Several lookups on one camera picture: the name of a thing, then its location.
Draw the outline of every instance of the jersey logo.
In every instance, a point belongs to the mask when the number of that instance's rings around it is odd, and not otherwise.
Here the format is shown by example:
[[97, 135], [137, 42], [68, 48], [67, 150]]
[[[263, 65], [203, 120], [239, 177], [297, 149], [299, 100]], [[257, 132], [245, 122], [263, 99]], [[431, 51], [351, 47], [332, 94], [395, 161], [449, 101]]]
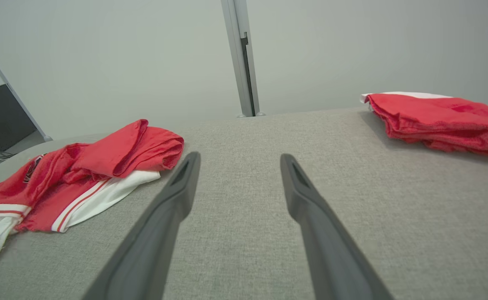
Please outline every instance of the jersey logo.
[[42, 158], [44, 158], [44, 155], [45, 154], [36, 156], [36, 158], [32, 161], [31, 165], [29, 165], [29, 169], [27, 170], [27, 173], [25, 173], [25, 176], [23, 177], [23, 183], [29, 183], [31, 176], [33, 175], [33, 173], [36, 169], [36, 166], [38, 165], [38, 163], [40, 163]]

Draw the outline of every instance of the pile of clothes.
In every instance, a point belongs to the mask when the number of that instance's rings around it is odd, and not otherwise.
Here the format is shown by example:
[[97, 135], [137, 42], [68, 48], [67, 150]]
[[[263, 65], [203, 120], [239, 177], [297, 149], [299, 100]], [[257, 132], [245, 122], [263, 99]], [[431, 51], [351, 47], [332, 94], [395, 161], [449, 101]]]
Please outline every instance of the pile of clothes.
[[445, 152], [488, 155], [488, 105], [428, 93], [363, 94], [390, 138]]
[[0, 250], [9, 234], [65, 232], [160, 178], [183, 152], [183, 138], [138, 120], [94, 144], [35, 157], [0, 182]]

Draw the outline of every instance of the white trim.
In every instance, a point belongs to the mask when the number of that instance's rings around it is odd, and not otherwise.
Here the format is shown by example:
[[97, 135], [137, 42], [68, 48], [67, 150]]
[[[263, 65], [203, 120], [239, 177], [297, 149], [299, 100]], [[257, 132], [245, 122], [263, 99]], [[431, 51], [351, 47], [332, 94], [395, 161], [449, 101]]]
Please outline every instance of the white trim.
[[139, 170], [132, 171], [125, 178], [113, 178], [107, 186], [99, 189], [98, 192], [83, 201], [81, 205], [78, 205], [63, 226], [68, 228], [88, 220], [120, 202], [135, 190], [137, 186], [159, 178], [160, 173], [157, 171]]
[[104, 181], [98, 182], [97, 184], [95, 184], [94, 186], [92, 186], [89, 190], [87, 190], [86, 192], [84, 192], [81, 196], [78, 196], [77, 199], [75, 199], [74, 201], [72, 201], [72, 203], [70, 203], [63, 210], [63, 212], [60, 213], [60, 215], [57, 217], [57, 219], [55, 220], [55, 222], [53, 222], [53, 225], [51, 226], [51, 230], [58, 232], [57, 229], [59, 228], [59, 225], [63, 222], [63, 219], [65, 218], [65, 216], [67, 215], [67, 213], [70, 211], [70, 209], [72, 209], [72, 207], [76, 206], [80, 201], [82, 201], [83, 199], [85, 199], [88, 195], [90, 195], [91, 193], [93, 193], [100, 186], [102, 186], [104, 183], [107, 183], [107, 182], [108, 182], [108, 180], [104, 180]]
[[24, 216], [22, 216], [21, 214], [19, 213], [15, 213], [15, 212], [0, 212], [0, 217], [9, 217], [9, 218], [16, 218], [16, 219], [19, 219], [19, 221], [21, 222], [22, 218]]
[[385, 93], [369, 93], [369, 94], [362, 94], [360, 95], [360, 102], [366, 103], [366, 96], [371, 94], [390, 94], [390, 95], [406, 95], [411, 97], [416, 97], [420, 99], [438, 99], [438, 98], [451, 98], [450, 96], [445, 95], [437, 95], [437, 94], [430, 94], [430, 93], [419, 93], [419, 92], [385, 92]]
[[19, 211], [23, 216], [27, 216], [27, 213], [31, 211], [31, 207], [22, 204], [0, 204], [0, 211]]

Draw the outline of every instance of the gray fabric surface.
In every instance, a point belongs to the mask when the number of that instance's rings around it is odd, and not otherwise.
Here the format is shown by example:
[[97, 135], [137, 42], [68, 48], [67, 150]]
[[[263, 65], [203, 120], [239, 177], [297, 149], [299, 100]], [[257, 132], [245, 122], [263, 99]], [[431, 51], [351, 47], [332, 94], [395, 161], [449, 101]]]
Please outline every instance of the gray fabric surface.
[[[202, 154], [166, 300], [313, 299], [279, 158], [291, 153], [397, 299], [488, 299], [488, 158], [385, 136], [365, 108], [203, 123], [176, 130]], [[35, 146], [0, 165], [70, 142]], [[65, 234], [22, 233], [0, 254], [0, 299], [77, 299], [169, 178], [140, 186]]]

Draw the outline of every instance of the red stripe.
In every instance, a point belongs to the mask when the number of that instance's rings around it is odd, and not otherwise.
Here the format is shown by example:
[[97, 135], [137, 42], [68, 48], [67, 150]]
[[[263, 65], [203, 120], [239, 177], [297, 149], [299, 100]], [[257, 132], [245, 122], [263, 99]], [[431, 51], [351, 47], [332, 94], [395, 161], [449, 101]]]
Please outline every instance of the red stripe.
[[84, 201], [85, 201], [87, 198], [89, 198], [89, 197], [91, 197], [93, 194], [95, 194], [95, 193], [96, 193], [96, 192], [97, 192], [97, 191], [98, 191], [100, 188], [102, 188], [102, 186], [104, 186], [104, 185], [105, 185], [105, 183], [107, 183], [109, 180], [110, 180], [110, 178], [109, 178], [109, 179], [107, 179], [107, 180], [105, 180], [105, 182], [103, 182], [103, 184], [102, 184], [102, 185], [100, 185], [100, 186], [99, 186], [99, 187], [98, 187], [96, 190], [94, 190], [94, 191], [93, 191], [93, 192], [92, 192], [90, 195], [86, 196], [86, 197], [85, 197], [85, 198], [83, 198], [81, 201], [79, 201], [79, 202], [78, 202], [76, 205], [74, 205], [74, 207], [72, 207], [72, 208], [71, 208], [71, 209], [68, 211], [68, 213], [67, 213], [67, 214], [64, 216], [63, 220], [60, 222], [59, 227], [57, 228], [57, 232], [60, 232], [60, 228], [63, 226], [64, 222], [66, 221], [66, 219], [68, 218], [68, 215], [69, 215], [69, 214], [72, 212], [72, 210], [73, 210], [74, 208], [76, 208], [76, 207], [77, 207], [79, 204], [83, 203], [83, 202], [84, 202]]
[[17, 211], [17, 210], [0, 210], [0, 213], [17, 213], [17, 214], [23, 216], [23, 212]]

